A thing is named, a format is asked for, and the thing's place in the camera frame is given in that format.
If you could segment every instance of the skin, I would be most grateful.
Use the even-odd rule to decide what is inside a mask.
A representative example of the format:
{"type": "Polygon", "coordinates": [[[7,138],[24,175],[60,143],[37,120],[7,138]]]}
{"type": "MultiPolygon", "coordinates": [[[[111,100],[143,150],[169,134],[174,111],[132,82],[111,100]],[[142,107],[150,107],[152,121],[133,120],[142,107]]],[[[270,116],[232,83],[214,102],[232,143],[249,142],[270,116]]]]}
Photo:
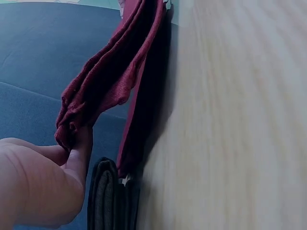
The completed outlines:
{"type": "Polygon", "coordinates": [[[57,228],[81,211],[93,132],[84,127],[66,159],[60,146],[0,140],[0,229],[14,224],[57,228]]]}

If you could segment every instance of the hand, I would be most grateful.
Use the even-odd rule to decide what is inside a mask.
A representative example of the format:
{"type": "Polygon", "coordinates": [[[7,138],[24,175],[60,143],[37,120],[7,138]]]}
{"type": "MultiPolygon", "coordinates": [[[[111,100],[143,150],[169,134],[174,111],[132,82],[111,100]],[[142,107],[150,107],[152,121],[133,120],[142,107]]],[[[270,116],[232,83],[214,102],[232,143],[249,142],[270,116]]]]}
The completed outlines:
{"type": "Polygon", "coordinates": [[[59,227],[71,222],[83,205],[92,146],[93,132],[86,127],[78,132],[68,160],[60,146],[35,146],[15,138],[0,140],[0,164],[7,165],[4,168],[9,171],[3,173],[2,168],[2,181],[17,181],[16,192],[3,193],[18,196],[8,197],[18,200],[15,223],[59,227]]]}

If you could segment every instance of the dark gray cloth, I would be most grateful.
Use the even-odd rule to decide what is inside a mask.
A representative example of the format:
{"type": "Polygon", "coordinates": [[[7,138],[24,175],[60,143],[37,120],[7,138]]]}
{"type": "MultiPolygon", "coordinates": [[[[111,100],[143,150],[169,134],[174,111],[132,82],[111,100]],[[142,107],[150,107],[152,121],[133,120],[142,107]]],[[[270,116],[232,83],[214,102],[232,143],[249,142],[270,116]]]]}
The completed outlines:
{"type": "Polygon", "coordinates": [[[102,158],[93,170],[87,229],[135,230],[139,195],[139,183],[128,181],[126,186],[119,183],[115,163],[102,158]]]}

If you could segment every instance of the red cloth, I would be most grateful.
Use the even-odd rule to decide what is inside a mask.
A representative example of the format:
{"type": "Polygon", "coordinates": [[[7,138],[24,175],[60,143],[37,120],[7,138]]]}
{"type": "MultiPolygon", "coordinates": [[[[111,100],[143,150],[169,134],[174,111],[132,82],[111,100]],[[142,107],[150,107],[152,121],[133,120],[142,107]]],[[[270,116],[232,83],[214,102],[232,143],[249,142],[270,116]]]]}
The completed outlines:
{"type": "Polygon", "coordinates": [[[126,0],[115,35],[62,95],[55,138],[64,149],[71,150],[80,127],[94,125],[103,111],[127,101],[164,11],[163,0],[126,0]]]}
{"type": "Polygon", "coordinates": [[[142,65],[144,71],[137,78],[117,159],[121,178],[134,172],[142,162],[145,142],[157,126],[168,66],[172,15],[173,7],[167,11],[142,65]]]}

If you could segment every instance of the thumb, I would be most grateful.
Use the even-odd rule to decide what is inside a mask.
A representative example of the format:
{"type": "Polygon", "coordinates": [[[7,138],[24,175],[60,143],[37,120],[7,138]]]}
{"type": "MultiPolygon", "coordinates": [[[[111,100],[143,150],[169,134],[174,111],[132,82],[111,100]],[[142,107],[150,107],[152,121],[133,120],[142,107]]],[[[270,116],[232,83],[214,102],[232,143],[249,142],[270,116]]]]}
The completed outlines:
{"type": "Polygon", "coordinates": [[[70,152],[68,160],[62,166],[64,171],[73,176],[82,185],[88,171],[88,165],[93,148],[93,130],[91,127],[82,127],[76,136],[76,144],[70,152]]]}

